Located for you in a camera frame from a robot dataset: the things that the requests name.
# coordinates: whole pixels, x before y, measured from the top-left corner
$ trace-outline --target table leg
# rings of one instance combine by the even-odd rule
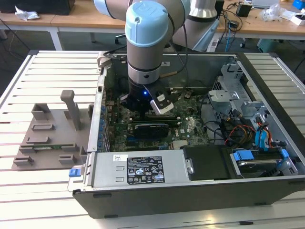
[[[0,38],[2,40],[6,40],[8,38],[8,36],[5,33],[5,30],[0,30]]]
[[[62,51],[63,50],[63,46],[61,44],[61,40],[60,40],[60,34],[58,32],[58,29],[56,27],[53,27],[49,30],[49,33],[51,34],[54,46],[55,46],[55,50],[57,51]]]
[[[90,38],[91,38],[91,42],[92,42],[92,43],[95,43],[95,42],[96,42],[94,32],[91,32],[91,33],[90,33]]]

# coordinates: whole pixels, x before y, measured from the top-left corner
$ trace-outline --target circuit board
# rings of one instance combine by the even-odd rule
[[[117,101],[110,101],[107,107],[110,131],[111,152],[145,151],[179,149],[182,145],[208,144],[209,138],[203,130],[197,112],[199,97],[190,99],[181,98],[174,104],[174,109],[165,115],[158,116],[162,119],[172,119],[178,125],[170,126],[168,136],[161,139],[135,139],[132,135],[134,120],[139,117],[136,112],[131,112]],[[147,116],[156,117],[153,112]]]

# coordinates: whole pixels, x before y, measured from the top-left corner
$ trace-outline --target floor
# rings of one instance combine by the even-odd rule
[[[17,35],[33,50],[55,50],[49,33],[42,31],[18,31]],[[88,33],[62,32],[61,41],[65,50],[69,51],[99,51],[111,50],[117,47],[114,44],[114,36],[118,34],[97,33],[96,43],[92,43]],[[220,44],[217,48],[218,52],[224,52],[224,44]],[[247,39],[245,48],[240,47],[242,39],[235,39],[230,51],[232,52],[259,52],[256,44],[257,39]],[[292,70],[297,67],[300,61],[305,57],[305,43],[299,41],[284,41],[277,43],[274,48],[275,53],[285,62]],[[13,37],[12,32],[8,32],[8,38],[1,41],[0,45],[0,95],[4,92],[10,83],[16,71],[22,64],[22,60],[26,57],[28,50],[23,44]],[[305,80],[305,62],[298,68],[296,75]]]

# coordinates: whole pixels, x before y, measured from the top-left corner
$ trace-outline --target motherboard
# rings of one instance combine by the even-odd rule
[[[200,96],[182,97],[167,114],[156,115],[149,111],[145,117],[140,117],[137,112],[131,112],[120,105],[120,99],[109,101],[107,119],[110,151],[168,150],[179,149],[185,145],[208,144],[208,135],[198,116],[199,99]],[[156,125],[168,127],[165,132],[159,133],[160,138],[138,136],[136,128]]]

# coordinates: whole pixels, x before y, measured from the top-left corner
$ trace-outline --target blue latch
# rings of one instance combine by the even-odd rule
[[[257,129],[255,134],[255,145],[264,149],[264,151],[268,150],[268,148],[265,146],[266,136],[267,132],[265,130],[260,130],[260,128]]]
[[[282,156],[284,158],[288,158],[289,157],[289,154],[288,154],[287,150],[285,150],[285,149],[282,149],[281,154],[282,154]]]
[[[254,160],[254,156],[250,150],[238,150],[233,153],[235,161]]]
[[[80,177],[81,169],[80,168],[72,168],[69,170],[69,177]]]

